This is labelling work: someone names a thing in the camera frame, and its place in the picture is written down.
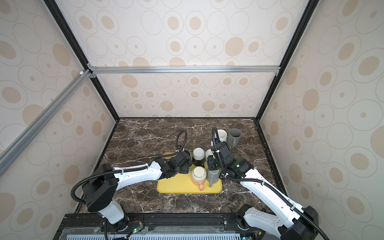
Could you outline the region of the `white round mug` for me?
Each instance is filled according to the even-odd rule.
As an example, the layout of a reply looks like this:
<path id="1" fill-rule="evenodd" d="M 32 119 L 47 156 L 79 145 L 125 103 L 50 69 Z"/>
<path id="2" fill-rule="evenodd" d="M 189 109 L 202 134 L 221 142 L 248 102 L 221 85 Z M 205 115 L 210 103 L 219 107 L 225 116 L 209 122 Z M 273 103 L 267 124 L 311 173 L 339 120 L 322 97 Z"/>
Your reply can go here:
<path id="1" fill-rule="evenodd" d="M 217 137 L 216 134 L 214 134 L 214 140 L 215 140 L 215 143 L 217 144 L 219 141 L 220 142 L 227 142 L 227 138 L 228 138 L 228 134 L 225 130 L 221 130 L 219 129 L 218 130 L 218 134 L 219 136 Z"/>

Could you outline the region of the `tall grey mug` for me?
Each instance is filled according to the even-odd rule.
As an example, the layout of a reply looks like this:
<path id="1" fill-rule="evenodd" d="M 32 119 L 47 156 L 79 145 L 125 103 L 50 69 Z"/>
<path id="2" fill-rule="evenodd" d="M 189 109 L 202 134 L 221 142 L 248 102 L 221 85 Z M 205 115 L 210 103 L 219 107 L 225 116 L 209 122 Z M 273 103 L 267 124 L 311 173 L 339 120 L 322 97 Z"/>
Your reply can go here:
<path id="1" fill-rule="evenodd" d="M 240 141 L 242 132 L 239 129 L 231 129 L 228 133 L 227 144 L 230 148 L 235 148 Z"/>

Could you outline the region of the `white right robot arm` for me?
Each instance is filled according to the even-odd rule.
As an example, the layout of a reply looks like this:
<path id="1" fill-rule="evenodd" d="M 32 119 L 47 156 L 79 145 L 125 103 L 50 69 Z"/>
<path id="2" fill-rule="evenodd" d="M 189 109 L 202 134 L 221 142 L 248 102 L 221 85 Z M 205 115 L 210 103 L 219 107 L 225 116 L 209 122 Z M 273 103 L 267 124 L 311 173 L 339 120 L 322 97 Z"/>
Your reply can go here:
<path id="1" fill-rule="evenodd" d="M 214 159 L 223 176 L 241 184 L 255 194 L 271 210 L 267 214 L 246 207 L 241 219 L 247 228 L 261 229 L 281 240 L 314 240 L 320 233 L 318 213 L 289 199 L 267 181 L 249 161 L 236 159 L 226 142 L 213 144 Z"/>

